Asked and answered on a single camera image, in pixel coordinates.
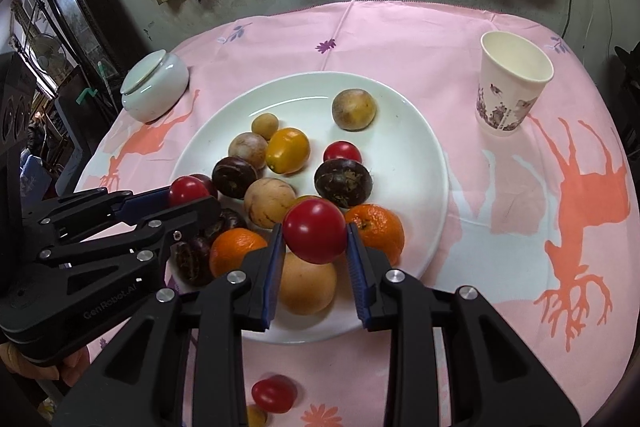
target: paper cup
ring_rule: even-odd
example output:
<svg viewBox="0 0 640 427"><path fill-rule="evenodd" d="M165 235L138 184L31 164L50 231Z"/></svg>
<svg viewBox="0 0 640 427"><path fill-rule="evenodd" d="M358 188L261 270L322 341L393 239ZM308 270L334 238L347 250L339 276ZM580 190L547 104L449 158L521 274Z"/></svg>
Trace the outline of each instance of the paper cup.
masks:
<svg viewBox="0 0 640 427"><path fill-rule="evenodd" d="M544 51L513 33L488 32L480 43L476 117L484 130L509 136L553 78L554 67Z"/></svg>

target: pink tablecloth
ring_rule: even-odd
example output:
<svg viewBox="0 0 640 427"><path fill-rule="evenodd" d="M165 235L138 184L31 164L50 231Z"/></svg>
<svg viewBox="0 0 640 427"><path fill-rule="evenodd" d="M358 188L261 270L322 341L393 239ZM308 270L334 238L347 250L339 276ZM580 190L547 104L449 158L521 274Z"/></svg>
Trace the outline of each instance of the pink tablecloth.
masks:
<svg viewBox="0 0 640 427"><path fill-rule="evenodd" d="M556 70L532 118L508 139L483 134L474 117L479 38L489 30L530 39ZM475 285L546 365L583 422L598 410L634 342L638 202L609 113L558 36L510 15L350 2L240 20L188 39L176 52L190 68L190 90L151 126L122 113L79 188L142 192L166 185L197 129L268 80L314 70L374 78L418 107L449 163L447 221L424 282L448 291ZM93 343L92 355L111 336ZM388 334L363 331L299 346L245 342L247 390L267 373L300 384L296 406L274 417L276 427L381 426L388 349ZM446 404L447 394L441 399Z"/></svg>

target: dark wooden cabinet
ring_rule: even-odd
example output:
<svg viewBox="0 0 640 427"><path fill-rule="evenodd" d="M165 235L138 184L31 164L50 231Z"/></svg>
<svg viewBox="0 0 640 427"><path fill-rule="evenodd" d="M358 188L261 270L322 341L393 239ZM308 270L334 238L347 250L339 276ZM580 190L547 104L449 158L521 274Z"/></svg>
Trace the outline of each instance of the dark wooden cabinet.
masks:
<svg viewBox="0 0 640 427"><path fill-rule="evenodd" d="M119 0L47 0L87 80L104 90L102 65L114 91L147 50Z"/></svg>

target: jar lid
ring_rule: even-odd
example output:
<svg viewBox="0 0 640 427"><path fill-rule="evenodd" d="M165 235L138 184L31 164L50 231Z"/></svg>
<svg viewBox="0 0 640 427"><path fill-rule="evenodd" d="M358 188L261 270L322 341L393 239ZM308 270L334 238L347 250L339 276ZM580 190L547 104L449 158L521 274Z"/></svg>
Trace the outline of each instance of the jar lid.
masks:
<svg viewBox="0 0 640 427"><path fill-rule="evenodd" d="M166 50L158 50L156 52L149 53L146 57L142 58L135 66L133 66L127 76L124 77L120 92L122 94L131 94L138 89L142 84L146 82L149 75L158 67L158 64L162 62Z"/></svg>

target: orange deer print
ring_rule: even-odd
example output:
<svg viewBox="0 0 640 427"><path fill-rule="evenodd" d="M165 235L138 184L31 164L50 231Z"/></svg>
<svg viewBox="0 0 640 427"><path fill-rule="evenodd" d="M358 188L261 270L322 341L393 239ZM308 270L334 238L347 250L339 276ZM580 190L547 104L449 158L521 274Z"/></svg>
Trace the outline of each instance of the orange deer print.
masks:
<svg viewBox="0 0 640 427"><path fill-rule="evenodd" d="M569 158L567 160L564 159L556 144L542 129L540 122L532 116L529 118L545 137L564 176L564 180L560 184L560 202L558 206L560 246L554 245L551 241L546 241L545 243L546 254L549 256L554 275L558 279L560 287L557 290L544 291L534 304L545 301L542 321L548 315L547 322L551 324L552 337L556 335L556 328L561 315L566 314L564 328L564 333L566 334L565 348L569 351L571 349L571 340L580 335L580 332L586 326L582 321L582 317L587 318L589 316L588 283L594 283L604 297L604 309L598 320L598 325L606 324L607 314L613 311L609 288L604 283L603 277L586 274L589 266L580 264L580 258L582 256L582 240L586 227L597 227L604 223L620 223L629 215L631 207L626 190L626 162L623 156L621 166L614 171L611 154L604 145L602 138L590 125L578 120L581 126L596 137L600 147L602 147L605 158L604 174L599 174L599 172L582 174L575 155L574 140L566 120L558 118L566 129L569 139ZM575 304L572 303L571 298L571 292L574 288L579 289Z"/></svg>
<svg viewBox="0 0 640 427"><path fill-rule="evenodd" d="M109 172L100 178L100 187L107 187L109 191L118 190L118 185L120 184L118 169L120 168L120 164L124 160L125 156L131 153L146 155L158 152L162 148L162 144L164 144L164 138L169 131L172 130L174 125L184 122L191 116L191 113L193 113L193 106L199 93L199 89L194 91L193 100L191 100L191 109L188 113L170 120L175 112L174 106L174 108L172 108L164 118L152 125L144 124L140 129L129 136L118 152L118 155L112 156L109 160Z"/></svg>
<svg viewBox="0 0 640 427"><path fill-rule="evenodd" d="M342 427L340 423L342 418L335 416L338 412L337 407L326 409L323 403L319 407L311 404L309 408L311 411L305 411L300 417L300 419L305 422L305 427Z"/></svg>

